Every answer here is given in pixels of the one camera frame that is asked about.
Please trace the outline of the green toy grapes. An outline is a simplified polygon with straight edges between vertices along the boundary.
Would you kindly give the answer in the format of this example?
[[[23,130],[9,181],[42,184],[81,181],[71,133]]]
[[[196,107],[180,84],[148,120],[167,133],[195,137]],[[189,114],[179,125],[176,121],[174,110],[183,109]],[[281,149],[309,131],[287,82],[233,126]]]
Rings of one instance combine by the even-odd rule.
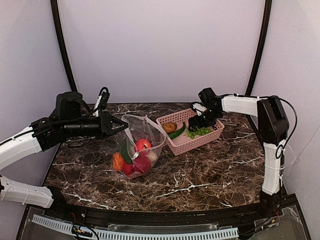
[[[203,128],[197,129],[196,131],[187,130],[186,132],[189,138],[194,139],[196,136],[205,136],[207,134],[210,134],[212,130],[210,127],[203,127]]]

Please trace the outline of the green toy cucumber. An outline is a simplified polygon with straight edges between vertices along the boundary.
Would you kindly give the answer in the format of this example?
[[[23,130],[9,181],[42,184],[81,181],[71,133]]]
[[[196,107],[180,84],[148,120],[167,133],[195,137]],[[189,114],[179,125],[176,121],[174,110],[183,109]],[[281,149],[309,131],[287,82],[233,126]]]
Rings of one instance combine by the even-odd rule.
[[[128,153],[127,141],[124,139],[119,144],[119,153],[122,155],[127,164],[132,164],[133,161]]]

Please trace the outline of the red toy fruit front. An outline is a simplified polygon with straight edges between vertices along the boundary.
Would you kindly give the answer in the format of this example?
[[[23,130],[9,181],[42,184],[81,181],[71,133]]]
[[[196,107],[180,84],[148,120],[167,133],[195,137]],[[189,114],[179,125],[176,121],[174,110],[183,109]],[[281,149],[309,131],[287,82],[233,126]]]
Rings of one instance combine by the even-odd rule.
[[[137,151],[140,152],[142,150],[151,148],[152,144],[150,143],[149,140],[147,140],[145,138],[141,138],[135,143],[135,146],[136,146]]]

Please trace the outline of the red toy fruit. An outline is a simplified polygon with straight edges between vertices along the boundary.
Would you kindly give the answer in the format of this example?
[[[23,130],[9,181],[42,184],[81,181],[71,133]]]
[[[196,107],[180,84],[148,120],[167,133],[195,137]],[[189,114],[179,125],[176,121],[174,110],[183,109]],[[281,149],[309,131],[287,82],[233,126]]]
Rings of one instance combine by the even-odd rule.
[[[135,146],[136,146],[137,151],[140,152],[142,150],[151,148],[152,144],[150,143],[149,140],[147,140],[145,138],[141,138],[135,143]]]
[[[133,162],[134,172],[145,174],[150,170],[150,168],[151,168],[151,162],[146,156],[139,156]]]

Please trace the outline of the orange toy fruit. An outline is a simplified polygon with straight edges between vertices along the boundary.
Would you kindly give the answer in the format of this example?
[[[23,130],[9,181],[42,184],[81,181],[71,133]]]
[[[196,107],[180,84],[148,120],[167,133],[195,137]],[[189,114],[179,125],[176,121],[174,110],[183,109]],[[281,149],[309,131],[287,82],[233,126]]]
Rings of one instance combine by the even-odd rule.
[[[125,163],[125,160],[119,152],[116,152],[112,155],[112,166],[115,171],[121,172],[123,169],[124,163]]]

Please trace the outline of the clear zip top bag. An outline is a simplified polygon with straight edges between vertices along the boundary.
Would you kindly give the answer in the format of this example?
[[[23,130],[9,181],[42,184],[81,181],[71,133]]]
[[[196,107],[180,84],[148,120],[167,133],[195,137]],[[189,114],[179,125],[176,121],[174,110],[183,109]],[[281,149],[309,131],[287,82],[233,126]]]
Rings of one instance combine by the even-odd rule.
[[[111,167],[117,175],[135,179],[147,174],[158,161],[167,133],[147,116],[126,114],[124,137],[112,155]]]

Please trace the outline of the brown toy potato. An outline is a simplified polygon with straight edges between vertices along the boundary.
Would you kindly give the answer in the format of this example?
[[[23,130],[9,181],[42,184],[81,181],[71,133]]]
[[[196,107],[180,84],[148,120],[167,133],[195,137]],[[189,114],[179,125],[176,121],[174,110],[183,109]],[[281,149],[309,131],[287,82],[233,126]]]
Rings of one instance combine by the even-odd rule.
[[[177,124],[174,122],[166,122],[162,125],[162,127],[167,134],[175,132],[178,128]]]

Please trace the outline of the green toy chili pepper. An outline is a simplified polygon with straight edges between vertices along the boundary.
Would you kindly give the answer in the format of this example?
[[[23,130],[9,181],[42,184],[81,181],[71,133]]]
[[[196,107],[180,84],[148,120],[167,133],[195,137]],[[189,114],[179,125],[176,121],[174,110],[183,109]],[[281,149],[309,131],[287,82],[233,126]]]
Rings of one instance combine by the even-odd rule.
[[[186,130],[186,123],[183,122],[182,127],[175,132],[170,133],[168,136],[171,140],[179,137]]]

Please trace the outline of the red toy tomato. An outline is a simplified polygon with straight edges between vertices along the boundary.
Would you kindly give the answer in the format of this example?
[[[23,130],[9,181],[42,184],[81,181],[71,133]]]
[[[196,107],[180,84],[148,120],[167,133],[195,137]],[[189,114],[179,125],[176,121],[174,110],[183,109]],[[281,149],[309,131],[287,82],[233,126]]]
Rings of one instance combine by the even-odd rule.
[[[124,162],[122,166],[122,171],[126,176],[130,176],[131,174],[133,174],[133,168],[134,166],[132,163]]]

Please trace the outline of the white toy radish with leaves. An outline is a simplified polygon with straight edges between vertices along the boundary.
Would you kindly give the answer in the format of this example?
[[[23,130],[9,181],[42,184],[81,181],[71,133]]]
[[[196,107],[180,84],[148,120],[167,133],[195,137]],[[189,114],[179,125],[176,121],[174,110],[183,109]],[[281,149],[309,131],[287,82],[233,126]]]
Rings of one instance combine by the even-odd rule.
[[[158,158],[159,158],[158,154],[157,154],[154,150],[150,150],[150,151],[146,154],[146,157],[148,158],[148,160],[149,160],[152,164],[154,164],[154,163],[158,160]]]

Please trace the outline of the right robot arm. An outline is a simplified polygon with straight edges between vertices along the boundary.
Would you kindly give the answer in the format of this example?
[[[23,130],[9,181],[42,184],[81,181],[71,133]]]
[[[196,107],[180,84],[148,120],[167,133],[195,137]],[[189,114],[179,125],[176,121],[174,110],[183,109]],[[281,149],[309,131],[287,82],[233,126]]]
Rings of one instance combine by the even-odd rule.
[[[276,95],[247,96],[241,94],[217,95],[212,88],[204,88],[190,108],[195,116],[188,121],[191,132],[212,127],[224,113],[243,114],[255,117],[257,125],[253,131],[264,151],[264,180],[259,193],[256,213],[267,217],[277,211],[282,203],[285,149],[294,131],[283,107],[287,100]]]

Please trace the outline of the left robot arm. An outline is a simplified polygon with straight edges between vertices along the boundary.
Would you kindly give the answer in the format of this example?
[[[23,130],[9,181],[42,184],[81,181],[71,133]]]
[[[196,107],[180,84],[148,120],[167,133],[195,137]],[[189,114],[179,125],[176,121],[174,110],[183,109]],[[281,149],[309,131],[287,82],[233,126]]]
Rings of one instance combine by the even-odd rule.
[[[4,169],[25,157],[45,152],[70,138],[105,139],[127,129],[127,122],[105,110],[109,97],[108,88],[103,87],[94,108],[90,108],[79,92],[58,94],[55,109],[50,116],[32,122],[0,143],[0,168]],[[57,187],[29,185],[4,175],[0,177],[0,199],[45,209],[66,202]]]

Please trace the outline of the left black frame post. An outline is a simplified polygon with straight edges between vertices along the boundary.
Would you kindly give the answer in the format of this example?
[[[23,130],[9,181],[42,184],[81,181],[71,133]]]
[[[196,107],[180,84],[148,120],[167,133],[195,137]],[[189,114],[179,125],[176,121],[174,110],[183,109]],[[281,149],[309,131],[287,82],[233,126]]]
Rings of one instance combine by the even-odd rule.
[[[76,81],[74,78],[74,74],[73,74],[70,59],[69,59],[69,55],[68,55],[68,51],[67,51],[65,38],[64,38],[63,26],[62,26],[58,1],[57,0],[50,0],[50,7],[51,7],[51,13],[52,13],[52,19],[53,19],[56,39],[58,42],[60,56],[62,59],[64,71],[65,71],[65,74],[67,77],[67,81],[68,81],[70,90],[72,92],[78,92],[78,89],[76,86]]]

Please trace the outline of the black frame post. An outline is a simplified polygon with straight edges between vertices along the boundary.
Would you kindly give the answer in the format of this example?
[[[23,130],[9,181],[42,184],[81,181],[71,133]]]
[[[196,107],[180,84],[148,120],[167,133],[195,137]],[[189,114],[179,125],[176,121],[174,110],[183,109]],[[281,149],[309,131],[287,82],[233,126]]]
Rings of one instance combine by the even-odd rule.
[[[271,10],[272,10],[272,0],[265,0],[256,53],[253,60],[252,69],[251,69],[248,84],[246,87],[245,95],[250,96],[255,86],[255,82],[257,79],[257,75],[258,75],[258,71],[259,71],[259,67],[260,67],[260,63],[261,63],[261,59],[262,59],[262,55],[265,47],[265,42],[267,38]]]
[[[67,81],[68,81],[70,90],[72,92],[78,92],[78,89],[76,86],[76,81],[74,78],[74,74],[73,74],[70,59],[69,59],[69,55],[68,55],[68,51],[67,51],[65,38],[64,38],[63,26],[62,26],[58,1],[57,0],[50,0],[50,7],[51,7],[51,13],[52,13],[52,19],[53,19],[56,39],[58,42],[60,56],[62,59],[64,71],[65,71],[65,74],[67,77]]]

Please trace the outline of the right black frame post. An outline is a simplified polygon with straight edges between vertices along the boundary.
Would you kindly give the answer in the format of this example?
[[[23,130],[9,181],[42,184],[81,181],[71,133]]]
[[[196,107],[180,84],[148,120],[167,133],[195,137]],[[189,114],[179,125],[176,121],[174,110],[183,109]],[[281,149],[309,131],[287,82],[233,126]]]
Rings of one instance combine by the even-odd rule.
[[[245,95],[250,96],[255,86],[255,82],[257,79],[257,75],[258,75],[258,71],[259,71],[259,67],[260,67],[260,63],[261,63],[261,59],[262,59],[262,55],[265,47],[265,42],[267,38],[271,10],[272,10],[272,0],[265,0],[256,53],[253,60],[252,69],[251,69],[248,84],[246,87]]]

